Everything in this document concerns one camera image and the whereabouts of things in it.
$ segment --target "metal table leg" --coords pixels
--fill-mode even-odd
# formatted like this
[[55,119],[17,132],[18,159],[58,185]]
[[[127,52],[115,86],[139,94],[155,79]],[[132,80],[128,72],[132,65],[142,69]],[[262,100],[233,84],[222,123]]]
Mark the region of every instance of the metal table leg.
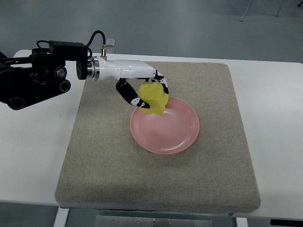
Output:
[[243,17],[242,17],[242,19],[241,19],[241,22],[242,22],[243,18],[245,17],[245,14],[246,14],[246,12],[247,12],[248,8],[249,8],[249,7],[250,7],[250,5],[251,5],[251,2],[252,2],[252,0],[250,0],[250,3],[249,3],[249,5],[247,6],[247,9],[245,10],[245,13],[244,13],[244,15],[243,15]]

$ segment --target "robotic hand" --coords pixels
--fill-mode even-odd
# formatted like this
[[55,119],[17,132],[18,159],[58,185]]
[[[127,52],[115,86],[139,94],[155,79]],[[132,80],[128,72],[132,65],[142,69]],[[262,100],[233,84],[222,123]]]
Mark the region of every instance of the robotic hand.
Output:
[[[96,34],[103,37],[101,56],[92,56],[89,48]],[[48,43],[49,48],[41,48],[39,43]],[[82,43],[38,41],[39,48],[25,58],[0,58],[0,102],[11,109],[20,110],[49,98],[64,94],[71,88],[66,79],[65,61],[76,61],[78,79],[92,78],[102,81],[113,77],[118,82],[116,89],[131,105],[150,108],[137,95],[127,79],[154,79],[163,85],[168,94],[168,85],[163,75],[142,61],[107,61],[106,40],[103,32],[96,31],[87,45]],[[31,63],[32,67],[11,67],[13,64]]]
[[131,105],[150,108],[137,95],[135,90],[126,81],[127,79],[155,79],[163,85],[164,92],[169,93],[166,79],[152,66],[142,61],[112,60],[106,61],[102,57],[92,57],[89,60],[88,77],[94,81],[102,81],[108,77],[118,80],[116,90]]

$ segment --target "black cable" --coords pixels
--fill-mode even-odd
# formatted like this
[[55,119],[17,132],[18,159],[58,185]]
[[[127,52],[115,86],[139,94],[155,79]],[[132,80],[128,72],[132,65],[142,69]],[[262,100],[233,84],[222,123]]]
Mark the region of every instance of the black cable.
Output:
[[89,50],[89,56],[87,57],[89,59],[93,56],[93,52],[91,51],[91,49],[89,47],[87,47],[87,49]]
[[102,38],[103,38],[103,45],[105,45],[106,39],[105,39],[104,33],[101,32],[101,31],[99,31],[99,30],[97,30],[97,31],[95,31],[95,32],[91,35],[91,38],[90,38],[90,40],[89,40],[89,43],[86,44],[86,46],[90,46],[90,45],[91,45],[91,43],[93,42],[93,40],[94,40],[96,34],[101,34],[101,35],[102,35]]
[[46,41],[46,40],[39,40],[39,41],[37,41],[37,46],[38,46],[39,48],[41,48],[41,46],[39,46],[39,43],[47,43],[47,44],[50,44],[49,41]]

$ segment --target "yellow cube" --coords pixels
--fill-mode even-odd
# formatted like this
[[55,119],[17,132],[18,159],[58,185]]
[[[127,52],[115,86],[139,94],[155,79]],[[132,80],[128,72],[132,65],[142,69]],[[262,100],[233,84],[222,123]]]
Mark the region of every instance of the yellow cube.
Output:
[[149,109],[140,107],[142,113],[163,114],[169,100],[169,95],[158,82],[143,82],[139,88],[138,96],[150,105]]

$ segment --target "gray floor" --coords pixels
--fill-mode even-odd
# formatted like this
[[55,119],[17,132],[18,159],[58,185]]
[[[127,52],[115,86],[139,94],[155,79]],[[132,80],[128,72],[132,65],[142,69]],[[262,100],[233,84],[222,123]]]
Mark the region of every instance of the gray floor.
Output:
[[[289,0],[275,17],[280,2],[254,0],[240,22],[249,0],[0,0],[0,51],[12,57],[41,39],[86,44],[102,30],[121,54],[303,63],[303,5]],[[96,37],[94,52],[100,42]],[[0,203],[0,226],[51,226],[54,209]],[[72,210],[68,223],[74,212],[82,220],[94,213]],[[256,222],[270,226],[261,219],[249,226]]]

